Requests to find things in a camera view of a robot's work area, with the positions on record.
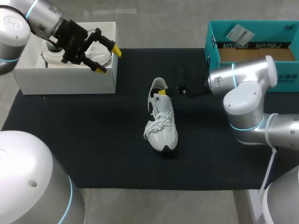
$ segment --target white sneaker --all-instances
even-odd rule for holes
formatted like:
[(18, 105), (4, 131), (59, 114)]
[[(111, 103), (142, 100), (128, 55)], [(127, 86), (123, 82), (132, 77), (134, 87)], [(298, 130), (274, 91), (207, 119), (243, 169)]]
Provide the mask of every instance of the white sneaker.
[[(42, 47), (42, 56), (45, 62), (50, 64), (64, 64), (61, 62), (63, 55), (64, 55), (63, 49), (57, 52), (57, 49), (55, 49), (55, 47), (50, 42), (44, 41)], [(92, 45), (85, 52), (85, 55), (86, 57), (99, 63), (100, 65), (106, 64), (111, 57), (111, 53), (107, 49), (99, 49), (97, 47), (92, 47)]]
[(153, 120), (148, 121), (143, 136), (157, 151), (169, 152), (177, 146), (178, 132), (171, 99), (157, 93), (164, 89), (167, 89), (164, 79), (155, 78), (148, 97), (148, 110)]

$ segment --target blue light ring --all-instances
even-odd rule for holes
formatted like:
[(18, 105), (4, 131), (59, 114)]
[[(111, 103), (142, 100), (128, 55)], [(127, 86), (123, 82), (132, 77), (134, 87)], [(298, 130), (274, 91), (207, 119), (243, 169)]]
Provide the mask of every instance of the blue light ring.
[(19, 60), (20, 58), (14, 59), (14, 60), (4, 60), (4, 59), (0, 59), (0, 62), (15, 62), (17, 60)]
[(73, 186), (72, 186), (72, 184), (71, 184), (71, 179), (70, 179), (70, 177), (69, 177), (69, 180), (70, 180), (70, 185), (71, 185), (71, 195), (70, 195), (70, 200), (69, 200), (69, 203), (68, 203), (68, 205), (67, 205), (67, 208), (66, 208), (66, 210), (65, 210), (65, 212), (64, 212), (64, 215), (62, 216), (62, 218), (60, 219), (60, 221), (58, 222), (58, 224), (61, 224), (62, 222), (63, 222), (63, 220), (64, 220), (64, 218), (66, 217), (66, 215), (67, 215), (67, 213), (68, 213), (68, 211), (69, 211), (69, 209), (70, 209), (70, 206), (71, 206), (71, 200), (72, 200), (72, 198), (73, 198)]
[(235, 130), (237, 130), (237, 131), (247, 132), (247, 131), (252, 131), (252, 130), (258, 128), (258, 127), (263, 123), (263, 119), (262, 119), (262, 121), (261, 121), (257, 126), (252, 127), (252, 128), (247, 128), (247, 129), (240, 129), (240, 128), (236, 128), (236, 127), (232, 126), (232, 124), (230, 124), (230, 125), (231, 125), (231, 127), (232, 127), (233, 129), (235, 129)]
[(232, 63), (233, 80), (234, 80), (235, 88), (237, 88), (237, 82), (235, 81), (235, 73), (234, 73), (234, 69), (235, 69), (235, 63)]

